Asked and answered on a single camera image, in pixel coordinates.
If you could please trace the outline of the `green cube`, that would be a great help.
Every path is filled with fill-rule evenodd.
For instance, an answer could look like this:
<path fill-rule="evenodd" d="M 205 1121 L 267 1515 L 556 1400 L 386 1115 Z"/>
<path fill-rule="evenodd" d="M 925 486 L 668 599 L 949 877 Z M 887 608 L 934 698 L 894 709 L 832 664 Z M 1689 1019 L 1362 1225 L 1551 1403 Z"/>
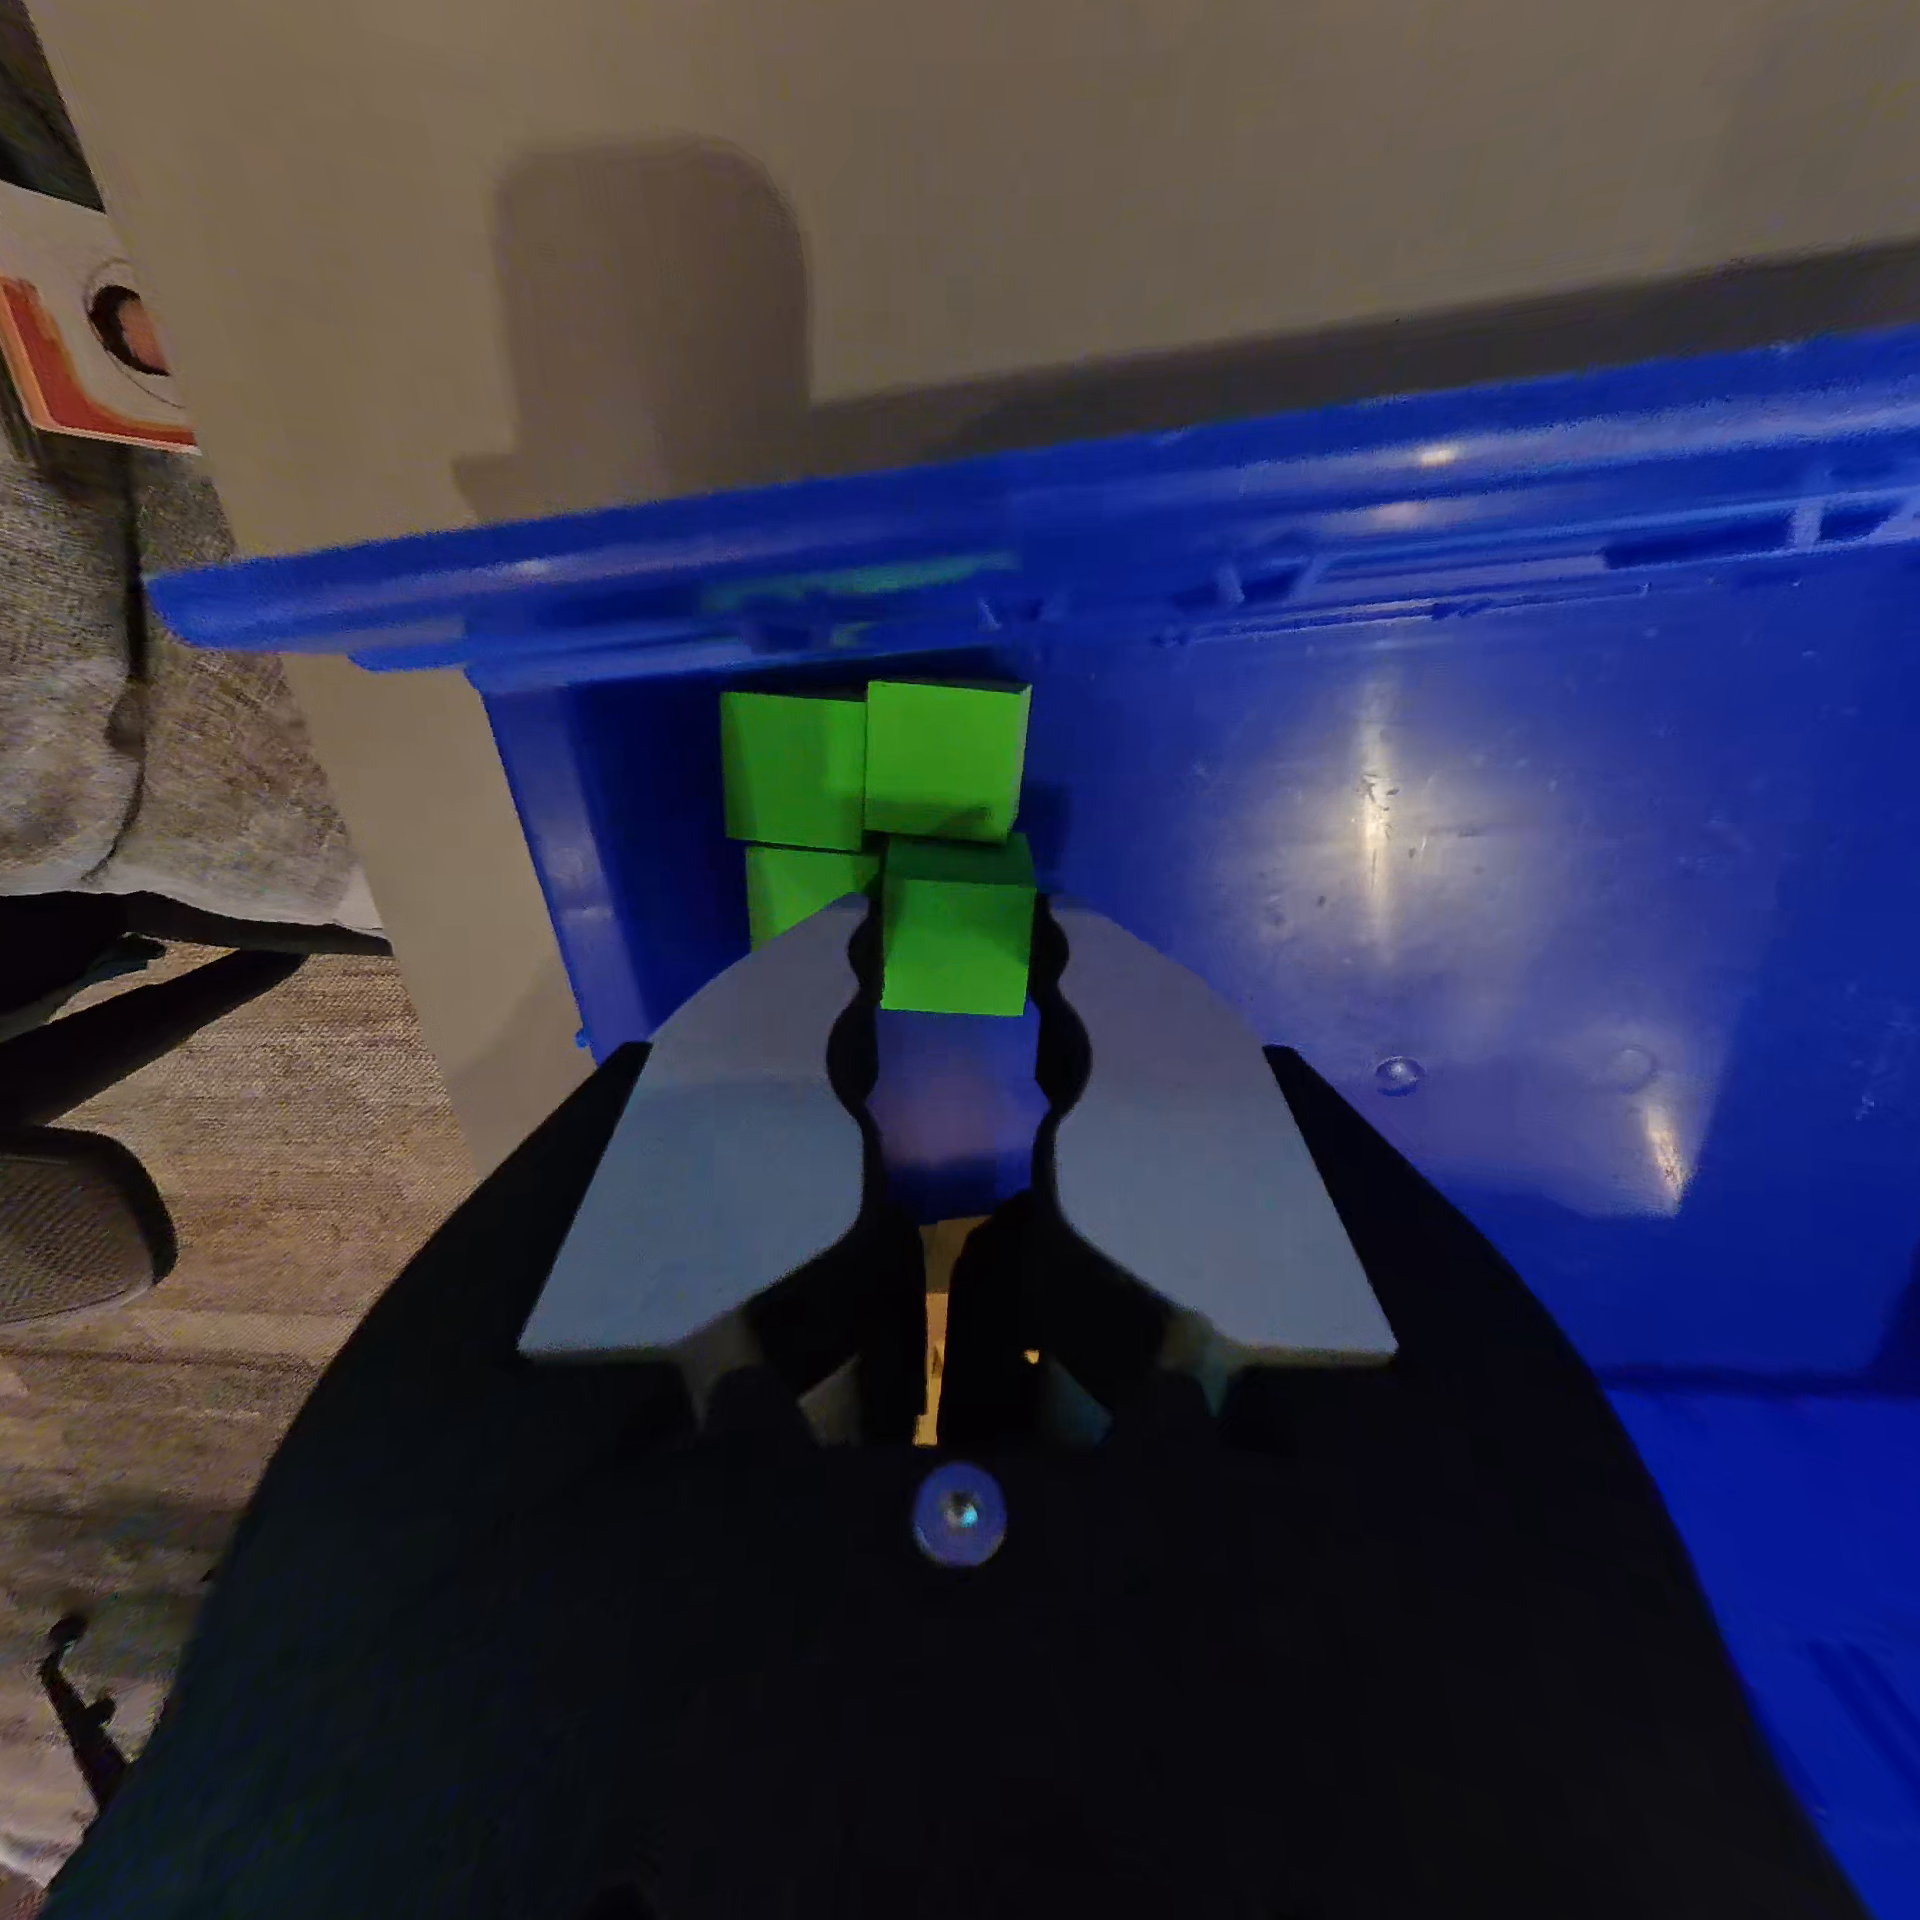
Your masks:
<path fill-rule="evenodd" d="M 881 993 L 901 1017 L 1023 1019 L 1038 877 L 1029 840 L 887 835 Z"/>
<path fill-rule="evenodd" d="M 866 698 L 722 694 L 719 738 L 729 840 L 802 851 L 866 847 Z"/>
<path fill-rule="evenodd" d="M 751 947 L 776 939 L 838 899 L 870 896 L 881 855 L 870 848 L 743 847 Z"/>
<path fill-rule="evenodd" d="M 1017 682 L 867 682 L 866 831 L 1005 843 L 1017 815 L 1029 712 L 1030 689 Z"/>

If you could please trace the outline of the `black chair base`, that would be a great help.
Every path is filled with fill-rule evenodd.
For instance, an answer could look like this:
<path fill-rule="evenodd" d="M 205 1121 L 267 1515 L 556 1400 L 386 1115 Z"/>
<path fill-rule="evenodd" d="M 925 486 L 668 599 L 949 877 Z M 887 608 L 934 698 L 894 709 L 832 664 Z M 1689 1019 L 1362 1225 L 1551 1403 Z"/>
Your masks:
<path fill-rule="evenodd" d="M 139 972 L 166 947 L 217 957 L 67 1009 L 85 986 Z M 321 955 L 389 957 L 393 943 L 344 923 L 222 918 L 152 891 L 3 899 L 3 1133 L 50 1126 Z"/>

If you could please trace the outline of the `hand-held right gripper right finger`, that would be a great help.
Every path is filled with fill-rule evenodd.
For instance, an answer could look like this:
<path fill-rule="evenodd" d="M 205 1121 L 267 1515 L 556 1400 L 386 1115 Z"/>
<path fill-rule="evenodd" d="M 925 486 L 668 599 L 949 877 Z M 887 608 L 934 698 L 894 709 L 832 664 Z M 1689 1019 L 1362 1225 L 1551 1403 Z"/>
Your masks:
<path fill-rule="evenodd" d="M 1247 1017 L 1112 918 L 1044 901 L 1034 1199 L 1112 1281 L 1110 1377 L 1378 1367 L 1396 1355 L 1332 1192 Z"/>

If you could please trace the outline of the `red and white box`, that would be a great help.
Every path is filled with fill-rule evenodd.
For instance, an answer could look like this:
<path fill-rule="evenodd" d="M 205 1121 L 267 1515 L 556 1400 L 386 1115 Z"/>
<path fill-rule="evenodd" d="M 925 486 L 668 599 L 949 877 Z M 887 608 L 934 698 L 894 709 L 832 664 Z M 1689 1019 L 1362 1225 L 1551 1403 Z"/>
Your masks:
<path fill-rule="evenodd" d="M 3 366 L 35 433 L 200 453 L 142 273 L 105 214 L 3 184 Z"/>

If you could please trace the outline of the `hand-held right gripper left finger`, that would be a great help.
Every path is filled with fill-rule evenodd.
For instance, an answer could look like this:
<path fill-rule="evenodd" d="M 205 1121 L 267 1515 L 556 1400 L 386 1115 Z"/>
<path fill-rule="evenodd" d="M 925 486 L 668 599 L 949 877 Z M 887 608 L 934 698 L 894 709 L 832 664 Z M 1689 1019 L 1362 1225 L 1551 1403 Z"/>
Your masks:
<path fill-rule="evenodd" d="M 518 1357 L 853 1377 L 877 1215 L 870 899 L 753 947 L 655 1031 L 518 1331 Z"/>

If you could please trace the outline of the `grey desk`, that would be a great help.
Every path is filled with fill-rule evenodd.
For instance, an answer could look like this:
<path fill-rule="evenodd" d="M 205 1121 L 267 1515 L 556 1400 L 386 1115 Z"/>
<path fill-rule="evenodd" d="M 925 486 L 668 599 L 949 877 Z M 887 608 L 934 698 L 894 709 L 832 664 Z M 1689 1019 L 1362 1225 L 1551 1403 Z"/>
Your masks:
<path fill-rule="evenodd" d="M 26 3 L 282 555 L 1918 319 L 1918 3 Z"/>

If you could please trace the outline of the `blue plastic bin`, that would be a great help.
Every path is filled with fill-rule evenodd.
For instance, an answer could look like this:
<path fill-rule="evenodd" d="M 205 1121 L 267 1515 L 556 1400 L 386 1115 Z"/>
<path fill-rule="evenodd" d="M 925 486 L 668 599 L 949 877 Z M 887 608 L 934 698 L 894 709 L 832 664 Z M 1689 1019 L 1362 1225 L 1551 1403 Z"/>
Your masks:
<path fill-rule="evenodd" d="M 51 1918 L 1918 1918 L 1914 327 L 152 601 L 463 673 L 598 1069 L 297 1413 Z M 875 1014 L 853 1377 L 518 1357 L 753 951 L 722 694 L 875 678 L 1030 689 L 1038 913 L 1023 1019 Z M 1090 1361 L 1044 901 L 1257 1030 L 1386 1366 Z"/>

